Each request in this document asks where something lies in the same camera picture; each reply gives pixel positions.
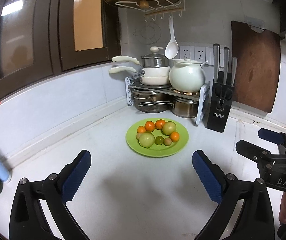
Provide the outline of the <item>large orange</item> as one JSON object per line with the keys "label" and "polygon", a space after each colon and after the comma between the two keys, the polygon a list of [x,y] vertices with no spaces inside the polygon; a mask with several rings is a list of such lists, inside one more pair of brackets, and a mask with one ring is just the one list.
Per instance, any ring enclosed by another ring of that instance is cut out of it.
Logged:
{"label": "large orange", "polygon": [[145,124],[145,129],[147,132],[153,132],[155,130],[155,123],[152,121],[147,121]]}

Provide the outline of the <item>grey pot rack shelf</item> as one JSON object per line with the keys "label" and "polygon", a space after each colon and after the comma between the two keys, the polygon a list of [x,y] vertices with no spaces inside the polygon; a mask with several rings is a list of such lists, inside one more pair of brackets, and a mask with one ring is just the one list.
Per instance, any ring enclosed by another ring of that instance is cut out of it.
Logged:
{"label": "grey pot rack shelf", "polygon": [[206,101],[209,97],[209,91],[210,91],[210,83],[207,82],[204,85],[202,85],[199,92],[196,93],[185,93],[180,92],[170,85],[165,86],[148,86],[143,85],[140,83],[139,78],[137,76],[128,76],[125,78],[125,85],[126,85],[126,96],[127,96],[127,104],[134,106],[134,99],[133,99],[133,93],[132,90],[146,90],[146,91],[154,91],[157,93],[163,93],[170,97],[170,100],[173,101],[174,97],[179,98],[185,98],[190,99],[193,101],[198,101],[198,113],[195,119],[195,125],[198,126],[201,123],[201,120],[203,119],[205,115],[206,110]]}

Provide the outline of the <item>small green tomato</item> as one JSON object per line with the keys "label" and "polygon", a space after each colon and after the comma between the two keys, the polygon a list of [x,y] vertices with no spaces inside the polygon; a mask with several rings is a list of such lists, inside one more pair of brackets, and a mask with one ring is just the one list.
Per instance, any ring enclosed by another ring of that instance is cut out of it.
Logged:
{"label": "small green tomato", "polygon": [[162,145],[164,143],[164,137],[163,136],[157,136],[155,138],[154,142],[155,142],[156,145]]}

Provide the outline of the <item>black knife block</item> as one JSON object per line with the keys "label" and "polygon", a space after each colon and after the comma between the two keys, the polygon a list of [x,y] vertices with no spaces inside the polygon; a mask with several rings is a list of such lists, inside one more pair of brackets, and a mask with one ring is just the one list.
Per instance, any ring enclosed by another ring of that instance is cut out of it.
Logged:
{"label": "black knife block", "polygon": [[231,85],[229,78],[227,83],[213,83],[207,129],[219,133],[224,132],[233,102],[234,90],[235,87]]}

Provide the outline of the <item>large green apple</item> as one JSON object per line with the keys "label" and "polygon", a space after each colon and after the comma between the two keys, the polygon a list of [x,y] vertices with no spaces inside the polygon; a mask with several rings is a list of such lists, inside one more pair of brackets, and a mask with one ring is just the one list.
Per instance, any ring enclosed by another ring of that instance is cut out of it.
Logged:
{"label": "large green apple", "polygon": [[150,148],[155,141],[155,137],[152,133],[145,132],[139,137],[139,144],[144,148]]}

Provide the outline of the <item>steel pan under rack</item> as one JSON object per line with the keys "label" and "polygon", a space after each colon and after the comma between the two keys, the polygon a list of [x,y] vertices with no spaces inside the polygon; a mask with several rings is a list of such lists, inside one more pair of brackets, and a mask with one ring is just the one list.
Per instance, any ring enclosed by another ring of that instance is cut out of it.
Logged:
{"label": "steel pan under rack", "polygon": [[132,90],[134,106],[145,113],[160,113],[174,107],[170,97],[163,93],[146,90]]}

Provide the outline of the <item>green plate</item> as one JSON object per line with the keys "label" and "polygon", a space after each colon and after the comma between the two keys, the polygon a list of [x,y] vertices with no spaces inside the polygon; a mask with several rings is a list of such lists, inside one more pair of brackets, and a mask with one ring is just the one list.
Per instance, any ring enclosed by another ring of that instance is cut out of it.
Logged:
{"label": "green plate", "polygon": [[126,142],[134,152],[152,158],[174,155],[185,147],[188,140],[187,129],[170,119],[141,120],[126,133]]}

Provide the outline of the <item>white ceramic pot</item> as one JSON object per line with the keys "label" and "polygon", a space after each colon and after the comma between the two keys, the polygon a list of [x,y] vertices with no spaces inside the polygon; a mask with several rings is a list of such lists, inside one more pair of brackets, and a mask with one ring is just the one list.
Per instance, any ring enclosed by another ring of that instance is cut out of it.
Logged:
{"label": "white ceramic pot", "polygon": [[169,73],[172,87],[180,92],[196,93],[205,84],[205,73],[202,67],[208,62],[191,59],[173,59]]}

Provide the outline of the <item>steel pot with lid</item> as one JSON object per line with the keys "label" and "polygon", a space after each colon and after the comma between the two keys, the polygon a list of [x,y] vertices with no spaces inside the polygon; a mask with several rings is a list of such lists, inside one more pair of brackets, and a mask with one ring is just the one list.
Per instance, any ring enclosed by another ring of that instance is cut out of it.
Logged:
{"label": "steel pot with lid", "polygon": [[152,46],[150,48],[150,54],[141,56],[141,65],[144,68],[161,68],[168,67],[168,58],[164,54],[160,54],[159,50],[163,47]]}

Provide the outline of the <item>large yellow-green apple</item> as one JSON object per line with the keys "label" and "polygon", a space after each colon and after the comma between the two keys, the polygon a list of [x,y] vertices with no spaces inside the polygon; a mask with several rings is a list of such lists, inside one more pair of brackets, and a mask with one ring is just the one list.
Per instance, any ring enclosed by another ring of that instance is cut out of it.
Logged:
{"label": "large yellow-green apple", "polygon": [[165,135],[171,135],[173,132],[176,131],[176,129],[177,129],[176,124],[172,121],[168,121],[168,122],[165,122],[165,124],[163,125],[162,132]]}

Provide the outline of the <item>white wall power sockets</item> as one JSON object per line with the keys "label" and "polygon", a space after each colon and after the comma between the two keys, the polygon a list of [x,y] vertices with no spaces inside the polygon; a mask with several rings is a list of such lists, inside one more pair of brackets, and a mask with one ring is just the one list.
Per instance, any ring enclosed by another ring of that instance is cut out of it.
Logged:
{"label": "white wall power sockets", "polygon": [[195,61],[207,61],[209,65],[214,64],[214,48],[200,46],[179,46],[179,58]]}

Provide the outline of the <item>small orange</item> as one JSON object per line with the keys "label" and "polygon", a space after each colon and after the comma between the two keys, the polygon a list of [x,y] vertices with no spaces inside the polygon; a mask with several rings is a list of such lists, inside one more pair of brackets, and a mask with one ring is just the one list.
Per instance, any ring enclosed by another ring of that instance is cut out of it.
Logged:
{"label": "small orange", "polygon": [[139,126],[137,129],[137,133],[145,133],[146,132],[146,128],[144,126]]}
{"label": "small orange", "polygon": [[157,120],[157,121],[155,122],[155,128],[158,129],[158,130],[162,130],[164,124],[166,124],[166,121],[163,120],[163,119],[159,119],[159,120]]}

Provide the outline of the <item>small brown fruit front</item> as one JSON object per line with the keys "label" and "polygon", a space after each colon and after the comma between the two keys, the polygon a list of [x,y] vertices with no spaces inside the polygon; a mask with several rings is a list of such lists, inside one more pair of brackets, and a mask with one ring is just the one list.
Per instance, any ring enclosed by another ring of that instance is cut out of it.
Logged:
{"label": "small brown fruit front", "polygon": [[170,146],[171,144],[172,144],[171,138],[165,138],[165,139],[164,139],[164,145]]}

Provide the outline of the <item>upper cream saucepan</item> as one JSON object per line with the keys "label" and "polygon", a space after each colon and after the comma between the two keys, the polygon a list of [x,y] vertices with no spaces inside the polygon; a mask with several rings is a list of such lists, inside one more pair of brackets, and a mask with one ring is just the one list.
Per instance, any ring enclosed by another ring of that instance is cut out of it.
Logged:
{"label": "upper cream saucepan", "polygon": [[133,57],[130,56],[115,56],[112,58],[113,62],[131,62],[134,63],[136,65],[140,66],[140,70],[138,71],[139,74],[143,75],[144,77],[164,77],[164,76],[168,76],[169,72],[170,72],[170,65],[168,67],[161,67],[161,68],[144,68],[141,65],[141,62]]}

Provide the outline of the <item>white ladle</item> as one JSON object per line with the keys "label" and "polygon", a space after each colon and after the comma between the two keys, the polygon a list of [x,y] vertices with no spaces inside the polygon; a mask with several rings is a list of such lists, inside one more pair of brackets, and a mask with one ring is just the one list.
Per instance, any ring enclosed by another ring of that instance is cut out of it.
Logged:
{"label": "white ladle", "polygon": [[168,19],[168,26],[170,30],[170,41],[165,48],[165,56],[168,59],[174,59],[179,52],[179,46],[174,33],[174,22],[172,16]]}

